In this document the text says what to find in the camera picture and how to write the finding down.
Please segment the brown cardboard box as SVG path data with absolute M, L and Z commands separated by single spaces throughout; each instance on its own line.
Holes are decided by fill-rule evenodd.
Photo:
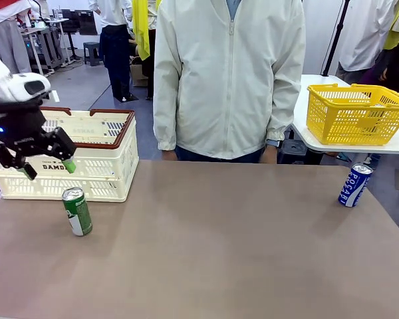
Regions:
M 150 56 L 142 60 L 139 56 L 130 63 L 130 71 L 135 87 L 149 87 L 154 85 L 154 60 Z

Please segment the white standing desk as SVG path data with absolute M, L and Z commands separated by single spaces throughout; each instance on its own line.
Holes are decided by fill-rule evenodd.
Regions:
M 32 71 L 49 76 L 56 68 L 80 59 L 72 41 L 72 34 L 79 28 L 74 20 L 62 18 L 36 21 L 34 27 L 24 29 L 21 34 Z

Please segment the yellow plastic shopping basket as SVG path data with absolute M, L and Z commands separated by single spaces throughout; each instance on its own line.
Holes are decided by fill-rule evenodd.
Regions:
M 399 93 L 383 86 L 308 86 L 307 128 L 324 145 L 383 146 L 399 129 Z

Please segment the black monitor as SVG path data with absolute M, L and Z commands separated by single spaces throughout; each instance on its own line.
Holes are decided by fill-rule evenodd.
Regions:
M 80 33 L 81 35 L 97 35 L 96 23 L 93 12 L 90 10 L 62 10 L 63 18 L 67 21 L 62 22 L 65 33 Z

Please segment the person in white shirt, dark trousers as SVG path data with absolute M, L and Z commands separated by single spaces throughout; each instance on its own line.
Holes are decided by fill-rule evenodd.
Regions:
M 100 16 L 99 56 L 106 67 L 112 94 L 119 102 L 136 99 L 130 92 L 131 0 L 88 0 L 88 8 Z

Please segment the yellow cloth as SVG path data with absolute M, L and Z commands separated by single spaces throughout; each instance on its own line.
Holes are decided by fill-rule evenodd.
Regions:
M 142 60 L 150 56 L 149 30 L 156 28 L 158 7 L 162 0 L 132 0 L 132 24 L 138 54 Z

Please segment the person's right forearm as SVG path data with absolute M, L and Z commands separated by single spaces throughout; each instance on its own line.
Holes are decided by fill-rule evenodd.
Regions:
M 176 111 L 177 94 L 174 92 L 154 97 L 154 135 L 158 149 L 163 152 L 174 151 L 176 148 Z

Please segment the person in grey trousers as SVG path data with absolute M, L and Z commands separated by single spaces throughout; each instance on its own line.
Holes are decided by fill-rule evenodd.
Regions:
M 0 57 L 11 74 L 31 72 L 18 22 L 28 24 L 29 0 L 0 0 Z

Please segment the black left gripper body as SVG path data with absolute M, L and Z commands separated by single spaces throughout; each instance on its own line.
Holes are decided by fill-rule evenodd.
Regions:
M 32 142 L 38 147 L 49 146 L 49 135 L 43 130 L 43 101 L 0 101 L 0 141 L 8 146 Z

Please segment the black step stool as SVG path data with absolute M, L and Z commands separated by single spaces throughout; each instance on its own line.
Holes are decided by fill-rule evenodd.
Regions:
M 98 66 L 100 64 L 99 56 L 100 43 L 85 42 L 83 43 L 84 63 L 90 66 Z

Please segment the person's left forearm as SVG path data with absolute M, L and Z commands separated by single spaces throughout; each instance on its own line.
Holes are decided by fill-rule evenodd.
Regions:
M 271 116 L 266 129 L 266 140 L 279 142 L 285 139 L 285 130 L 293 123 L 294 109 L 299 93 L 298 88 L 274 91 Z

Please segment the dark grey plastic stool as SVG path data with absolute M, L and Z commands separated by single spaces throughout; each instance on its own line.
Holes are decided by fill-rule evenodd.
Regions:
M 287 139 L 278 151 L 278 164 L 299 164 L 305 162 L 307 146 L 301 140 Z

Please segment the green drink can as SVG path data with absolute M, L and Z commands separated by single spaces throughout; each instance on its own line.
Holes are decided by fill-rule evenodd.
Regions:
M 74 235 L 83 237 L 92 231 L 92 220 L 84 191 L 80 187 L 66 189 L 62 201 Z

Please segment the blue Pocari Sweat can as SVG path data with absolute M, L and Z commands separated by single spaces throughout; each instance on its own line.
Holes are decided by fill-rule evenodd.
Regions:
M 338 196 L 338 202 L 345 207 L 355 207 L 366 189 L 374 170 L 363 164 L 354 164 Z

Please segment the black tripod pole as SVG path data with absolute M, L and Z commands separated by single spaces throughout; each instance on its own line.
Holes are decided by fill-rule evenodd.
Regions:
M 342 4 L 338 10 L 338 15 L 336 18 L 336 22 L 334 25 L 334 29 L 332 31 L 331 40 L 329 43 L 329 47 L 327 48 L 327 52 L 324 57 L 324 61 L 321 68 L 321 76 L 328 76 L 329 70 L 331 68 L 331 64 L 333 62 L 334 54 L 336 52 L 336 48 L 340 39 L 340 35 L 342 33 L 344 27 L 344 20 L 346 17 L 346 12 L 348 10 L 350 0 L 342 0 Z

